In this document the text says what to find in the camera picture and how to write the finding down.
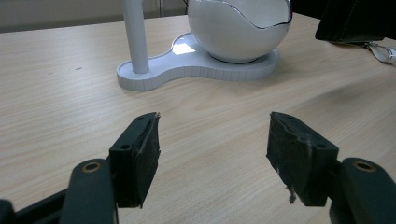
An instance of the white lamp base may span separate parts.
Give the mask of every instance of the white lamp base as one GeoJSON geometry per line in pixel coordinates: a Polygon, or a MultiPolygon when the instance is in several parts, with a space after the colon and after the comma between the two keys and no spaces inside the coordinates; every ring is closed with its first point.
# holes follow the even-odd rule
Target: white lamp base
{"type": "Polygon", "coordinates": [[[149,71],[133,72],[131,61],[117,68],[121,87],[129,91],[150,91],[180,77],[208,77],[227,81],[248,81],[272,74],[279,61],[273,49],[251,63],[225,63],[214,59],[195,40],[192,33],[176,38],[167,52],[148,59],[149,71]]]}

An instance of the light wood grain surface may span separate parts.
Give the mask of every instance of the light wood grain surface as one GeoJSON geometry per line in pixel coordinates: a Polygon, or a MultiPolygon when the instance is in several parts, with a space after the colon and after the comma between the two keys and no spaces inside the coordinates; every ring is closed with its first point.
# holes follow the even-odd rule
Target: light wood grain surface
{"type": "MultiPolygon", "coordinates": [[[[148,53],[190,30],[187,17],[146,20],[148,53]]],[[[137,116],[161,112],[159,168],[143,209],[121,223],[329,223],[289,193],[266,159],[269,114],[291,114],[396,179],[396,66],[366,49],[314,38],[318,21],[295,14],[270,77],[188,77],[126,91],[123,22],[0,34],[0,197],[15,209],[67,187],[74,166],[105,158],[137,116]]],[[[386,39],[384,45],[396,46],[386,39]]]]}

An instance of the gray wall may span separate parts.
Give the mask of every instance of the gray wall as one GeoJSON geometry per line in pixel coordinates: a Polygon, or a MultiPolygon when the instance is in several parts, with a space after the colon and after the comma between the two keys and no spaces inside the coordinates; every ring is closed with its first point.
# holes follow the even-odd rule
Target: gray wall
{"type": "MultiPolygon", "coordinates": [[[[161,0],[143,0],[145,18],[160,17],[161,0]]],[[[184,13],[183,0],[162,0],[164,16],[184,13]]],[[[0,0],[0,33],[122,21],[121,0],[0,0]]]]}

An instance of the black object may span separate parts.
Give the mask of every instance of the black object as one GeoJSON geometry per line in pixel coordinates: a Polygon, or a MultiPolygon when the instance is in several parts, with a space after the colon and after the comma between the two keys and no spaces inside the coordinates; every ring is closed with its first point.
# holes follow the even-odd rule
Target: black object
{"type": "Polygon", "coordinates": [[[396,223],[396,185],[379,165],[339,162],[338,147],[290,115],[271,114],[267,158],[305,206],[332,199],[332,223],[396,223]]]}
{"type": "Polygon", "coordinates": [[[134,119],[106,160],[84,161],[73,170],[69,186],[14,212],[0,200],[0,224],[119,223],[117,207],[142,206],[158,167],[158,113],[134,119]]]}
{"type": "Polygon", "coordinates": [[[394,0],[329,0],[315,38],[336,43],[383,40],[395,14],[394,0]]]}
{"type": "MultiPolygon", "coordinates": [[[[329,1],[331,0],[292,0],[292,7],[296,13],[321,19],[329,1]]],[[[396,39],[396,17],[391,18],[390,24],[386,37],[396,39]]]]}

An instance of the lamp pole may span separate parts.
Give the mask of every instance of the lamp pole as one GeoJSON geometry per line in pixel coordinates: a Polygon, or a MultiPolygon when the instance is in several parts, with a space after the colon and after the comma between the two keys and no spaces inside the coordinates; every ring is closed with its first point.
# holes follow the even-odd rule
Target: lamp pole
{"type": "Polygon", "coordinates": [[[122,0],[122,3],[133,71],[145,74],[149,71],[149,56],[142,0],[122,0]]]}

